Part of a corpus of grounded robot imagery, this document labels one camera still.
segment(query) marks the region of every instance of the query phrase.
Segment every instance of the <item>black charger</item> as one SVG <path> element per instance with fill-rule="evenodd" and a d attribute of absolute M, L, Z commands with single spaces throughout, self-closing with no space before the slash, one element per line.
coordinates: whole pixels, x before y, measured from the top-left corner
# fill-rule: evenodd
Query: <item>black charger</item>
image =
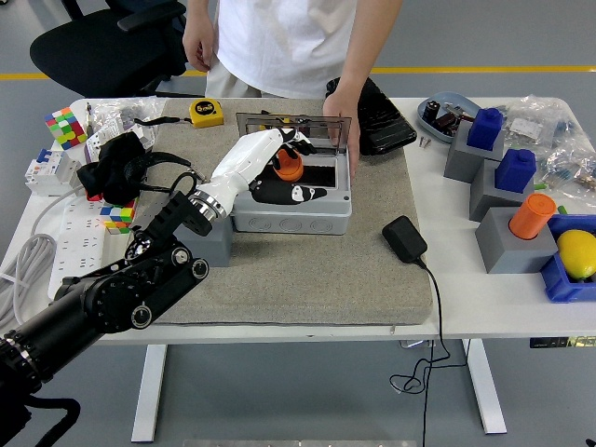
<path fill-rule="evenodd" d="M 415 263 L 428 250 L 427 243 L 408 216 L 400 216 L 385 225 L 382 234 L 403 263 Z"/>

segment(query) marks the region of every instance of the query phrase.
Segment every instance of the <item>floor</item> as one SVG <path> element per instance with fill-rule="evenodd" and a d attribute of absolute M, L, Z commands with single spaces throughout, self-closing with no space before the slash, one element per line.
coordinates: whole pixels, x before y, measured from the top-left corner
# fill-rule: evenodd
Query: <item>floor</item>
<path fill-rule="evenodd" d="M 103 4 L 79 3 L 85 12 Z M 449 90 L 469 97 L 561 98 L 593 138 L 594 17 L 593 0 L 405 2 L 376 65 L 438 68 L 373 79 L 389 97 Z M 0 7 L 0 254 L 29 195 L 24 171 L 51 143 L 43 116 L 79 98 L 52 81 L 20 75 L 37 73 L 28 53 L 33 39 L 67 20 L 57 0 L 11 0 Z M 479 66 L 536 68 L 471 73 Z M 554 68 L 545 73 L 538 66 Z M 458 70 L 438 73 L 444 67 Z M 202 93 L 204 79 L 185 77 L 163 89 Z M 508 434 L 484 435 L 469 373 L 453 368 L 432 374 L 428 446 L 579 447 L 585 438 L 596 438 L 592 349 L 530 349 L 528 340 L 486 340 L 485 346 Z M 463 361 L 460 344 L 452 341 L 448 347 Z M 416 440 L 421 445 L 423 396 L 397 394 L 388 377 L 408 373 L 426 354 L 404 350 L 398 342 L 171 346 L 154 445 L 181 447 L 190 439 Z M 40 395 L 73 397 L 83 407 L 79 422 L 58 445 L 129 445 L 143 358 L 142 346 L 93 346 L 44 385 Z M 8 445 L 33 445 L 60 417 L 60 412 L 35 411 Z"/>

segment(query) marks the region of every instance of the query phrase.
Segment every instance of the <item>white robotic hand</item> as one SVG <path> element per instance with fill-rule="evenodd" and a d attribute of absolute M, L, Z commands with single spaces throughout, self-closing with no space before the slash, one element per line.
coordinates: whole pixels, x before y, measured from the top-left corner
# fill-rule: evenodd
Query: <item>white robotic hand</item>
<path fill-rule="evenodd" d="M 306 136 L 296 129 L 269 129 L 244 135 L 213 171 L 211 181 L 198 186 L 189 199 L 212 222 L 228 216 L 236 196 L 249 189 L 255 200 L 283 205 L 325 196 L 327 191 L 323 188 L 280 182 L 274 192 L 263 189 L 262 183 L 254 182 L 266 164 L 286 145 L 304 155 L 316 153 Z"/>

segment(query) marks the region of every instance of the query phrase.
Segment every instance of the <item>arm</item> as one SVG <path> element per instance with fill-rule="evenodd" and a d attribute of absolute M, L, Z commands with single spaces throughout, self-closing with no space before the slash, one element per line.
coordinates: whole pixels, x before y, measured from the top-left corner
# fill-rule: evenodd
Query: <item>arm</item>
<path fill-rule="evenodd" d="M 359 159 L 358 100 L 362 86 L 400 13 L 401 3 L 402 0 L 358 0 L 339 85 L 323 104 L 324 115 L 352 117 L 347 142 L 352 180 Z"/>
<path fill-rule="evenodd" d="M 213 53 L 213 23 L 209 17 L 209 0 L 188 0 L 183 45 L 186 59 L 199 72 L 210 69 Z"/>

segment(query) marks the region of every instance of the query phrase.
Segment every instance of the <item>yellow floor stripe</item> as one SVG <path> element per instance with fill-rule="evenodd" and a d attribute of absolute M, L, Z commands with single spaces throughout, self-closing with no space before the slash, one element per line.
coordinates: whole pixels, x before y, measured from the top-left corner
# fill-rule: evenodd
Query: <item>yellow floor stripe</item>
<path fill-rule="evenodd" d="M 460 66 L 460 67 L 374 67 L 374 75 L 440 75 L 480 73 L 596 73 L 596 65 L 523 65 L 523 66 Z M 204 76 L 199 70 L 187 70 L 183 76 Z M 0 74 L 0 81 L 48 79 L 41 73 Z"/>
<path fill-rule="evenodd" d="M 375 75 L 473 73 L 593 73 L 596 65 L 527 65 L 461 67 L 374 67 Z"/>

